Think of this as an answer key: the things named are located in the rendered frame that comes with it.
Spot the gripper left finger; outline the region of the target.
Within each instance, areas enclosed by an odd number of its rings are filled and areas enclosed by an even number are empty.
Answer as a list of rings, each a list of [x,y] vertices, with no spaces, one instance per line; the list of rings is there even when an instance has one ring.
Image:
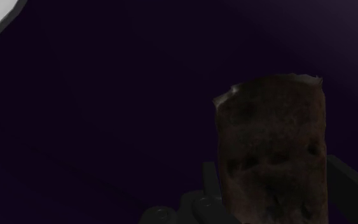
[[[138,224],[242,224],[226,212],[214,162],[202,164],[203,189],[181,196],[180,208],[155,206],[145,210]]]

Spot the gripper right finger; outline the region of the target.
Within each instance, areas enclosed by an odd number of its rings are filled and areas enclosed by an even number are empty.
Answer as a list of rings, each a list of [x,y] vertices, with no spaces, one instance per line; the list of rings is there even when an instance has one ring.
[[[351,224],[358,224],[358,172],[334,155],[327,156],[328,199]]]

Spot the brown bread slice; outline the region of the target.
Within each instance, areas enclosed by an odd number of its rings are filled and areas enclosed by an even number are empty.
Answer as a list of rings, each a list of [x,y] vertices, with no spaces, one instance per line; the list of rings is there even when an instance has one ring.
[[[329,224],[322,83],[276,74],[213,100],[223,204],[240,224]]]

